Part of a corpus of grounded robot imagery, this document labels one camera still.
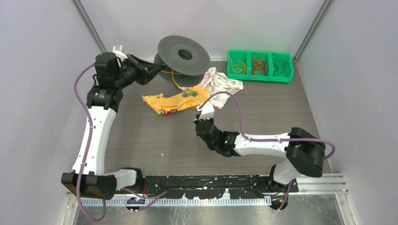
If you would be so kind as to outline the black cable spool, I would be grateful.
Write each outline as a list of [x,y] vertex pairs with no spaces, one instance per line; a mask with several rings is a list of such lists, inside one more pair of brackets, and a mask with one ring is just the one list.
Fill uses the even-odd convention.
[[196,41],[178,35],[161,39],[154,63],[164,66],[158,75],[165,81],[180,87],[200,84],[210,68],[208,52]]

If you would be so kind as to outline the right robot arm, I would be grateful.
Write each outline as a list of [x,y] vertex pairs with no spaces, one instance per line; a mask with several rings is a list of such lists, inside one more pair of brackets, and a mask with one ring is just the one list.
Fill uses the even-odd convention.
[[281,192],[301,175],[319,178],[323,174],[325,144],[299,127],[278,135],[248,135],[221,131],[213,119],[195,119],[195,132],[207,147],[224,157],[264,155],[284,158],[274,165],[268,179],[273,192]]

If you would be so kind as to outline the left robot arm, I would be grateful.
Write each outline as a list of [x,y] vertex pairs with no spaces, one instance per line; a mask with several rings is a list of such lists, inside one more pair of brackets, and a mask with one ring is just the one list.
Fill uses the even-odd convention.
[[97,55],[92,67],[96,73],[87,101],[78,98],[87,116],[81,148],[71,171],[62,174],[61,183],[75,196],[85,198],[110,200],[123,188],[139,194],[144,188],[140,169],[124,167],[105,173],[107,141],[123,98],[122,90],[133,83],[147,85],[163,65],[115,51]]

